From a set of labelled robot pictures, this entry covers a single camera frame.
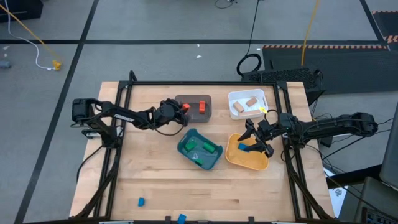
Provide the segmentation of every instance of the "blue block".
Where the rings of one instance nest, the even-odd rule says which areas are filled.
[[[178,217],[177,223],[178,224],[184,224],[186,219],[187,219],[186,215],[180,214],[180,216]]]
[[[238,145],[238,149],[245,151],[244,149],[247,148],[248,146],[242,143],[239,143]]]
[[[142,207],[145,204],[145,199],[144,198],[139,198],[138,200],[138,207]]]

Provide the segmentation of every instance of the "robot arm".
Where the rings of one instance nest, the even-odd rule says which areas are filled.
[[[103,142],[103,147],[116,147],[119,144],[118,132],[116,127],[106,125],[101,118],[114,117],[126,122],[132,123],[141,130],[157,129],[165,124],[174,121],[182,126],[188,124],[187,105],[180,105],[177,101],[167,99],[160,102],[156,109],[145,111],[132,111],[116,106],[108,101],[99,101],[94,98],[74,99],[72,104],[72,120],[76,124],[83,126],[87,124],[91,129],[83,130],[82,133],[87,136],[88,133],[98,133]]]
[[[256,130],[253,122],[247,119],[246,132],[238,141],[247,139],[253,134],[257,143],[245,148],[245,151],[265,151],[267,157],[273,155],[274,149],[265,142],[285,133],[291,146],[303,148],[311,139],[347,133],[368,137],[377,132],[377,123],[374,122],[373,116],[367,113],[341,115],[337,118],[312,122],[303,122],[291,114],[281,113],[278,116],[278,122],[269,124],[264,119],[258,125]]]

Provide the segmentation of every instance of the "teal tray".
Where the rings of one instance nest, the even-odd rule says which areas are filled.
[[[185,148],[185,145],[189,141],[195,141],[196,146],[191,149],[187,150]],[[204,143],[207,142],[211,146],[215,148],[213,153],[210,153],[206,149],[203,148]],[[223,147],[222,146],[217,146],[213,142],[211,142],[209,139],[205,138],[201,134],[198,133],[196,129],[191,129],[187,131],[187,133],[184,135],[184,137],[181,139],[181,141],[177,145],[178,151],[183,154],[186,158],[191,160],[193,163],[196,165],[200,166],[202,169],[205,170],[211,170],[220,156],[223,153]],[[197,163],[197,159],[201,160],[203,163],[200,165]]]

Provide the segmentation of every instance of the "wooden tabletop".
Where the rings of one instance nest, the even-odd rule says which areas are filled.
[[[101,101],[115,101],[117,82],[102,83]],[[142,131],[127,124],[124,135],[118,182],[111,218],[114,220],[164,220],[171,215],[176,220],[180,214],[187,220],[246,221],[254,216],[256,221],[294,221],[292,199],[285,162],[280,159],[281,137],[271,141],[275,149],[269,166],[264,171],[251,170],[229,163],[222,155],[213,170],[206,171],[189,161],[177,151],[177,143],[191,128],[226,149],[233,133],[243,133],[244,120],[232,120],[228,109],[231,91],[264,90],[269,109],[276,109],[271,86],[133,86],[129,109],[146,110],[158,107],[161,100],[176,95],[210,95],[212,116],[208,123],[189,124],[176,136],[162,136],[155,131]],[[302,121],[310,121],[310,112],[302,83],[288,83],[293,114]],[[283,93],[280,91],[282,107]],[[270,123],[276,114],[269,113]],[[262,118],[255,118],[255,124]],[[159,130],[174,133],[179,125],[170,123]],[[99,138],[88,140],[85,157],[101,144]],[[315,141],[309,143],[317,147]],[[310,147],[301,149],[309,191],[325,211],[333,216],[328,187],[319,153]],[[90,200],[100,179],[103,149],[81,170],[70,215],[76,215]],[[305,217],[302,194],[297,190],[301,215]],[[138,199],[145,205],[138,207]],[[104,214],[105,202],[101,208]]]

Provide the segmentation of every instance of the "yellow bowl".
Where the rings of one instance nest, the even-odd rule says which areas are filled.
[[[268,157],[265,152],[245,152],[238,149],[239,143],[251,146],[256,143],[256,139],[248,138],[238,142],[238,138],[241,134],[232,134],[229,137],[228,145],[226,147],[225,157],[228,162],[244,166],[254,170],[265,170],[268,167]]]

